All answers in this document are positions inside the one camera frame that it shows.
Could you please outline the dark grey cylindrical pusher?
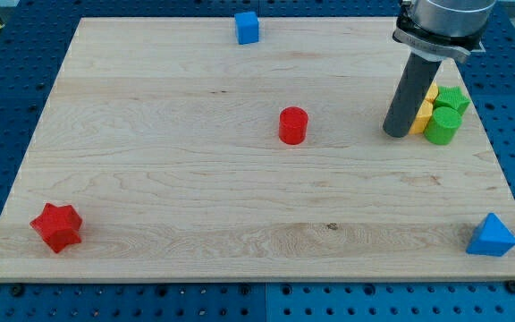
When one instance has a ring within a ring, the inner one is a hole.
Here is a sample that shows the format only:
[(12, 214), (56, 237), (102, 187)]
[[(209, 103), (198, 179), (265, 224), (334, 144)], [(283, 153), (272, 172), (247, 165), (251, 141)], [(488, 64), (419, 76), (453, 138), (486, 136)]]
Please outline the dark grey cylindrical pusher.
[(440, 64), (440, 61), (428, 61), (413, 53), (409, 55), (384, 118), (383, 130), (386, 134), (394, 138), (409, 134)]

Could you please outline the black silver tool flange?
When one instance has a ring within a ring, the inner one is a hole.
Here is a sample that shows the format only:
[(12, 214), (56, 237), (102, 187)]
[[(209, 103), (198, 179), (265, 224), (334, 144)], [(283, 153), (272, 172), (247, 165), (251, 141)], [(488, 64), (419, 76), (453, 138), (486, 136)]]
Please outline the black silver tool flange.
[(485, 0), (400, 0), (393, 39), (428, 61), (464, 63), (482, 49)]

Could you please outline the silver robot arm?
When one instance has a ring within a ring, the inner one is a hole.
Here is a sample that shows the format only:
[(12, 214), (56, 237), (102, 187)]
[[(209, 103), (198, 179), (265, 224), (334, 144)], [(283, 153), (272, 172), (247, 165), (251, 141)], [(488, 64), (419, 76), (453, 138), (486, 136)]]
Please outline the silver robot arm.
[(393, 40), (410, 49), (409, 58), (384, 118), (394, 138), (409, 133), (441, 63), (466, 62), (481, 48), (494, 0), (400, 0)]

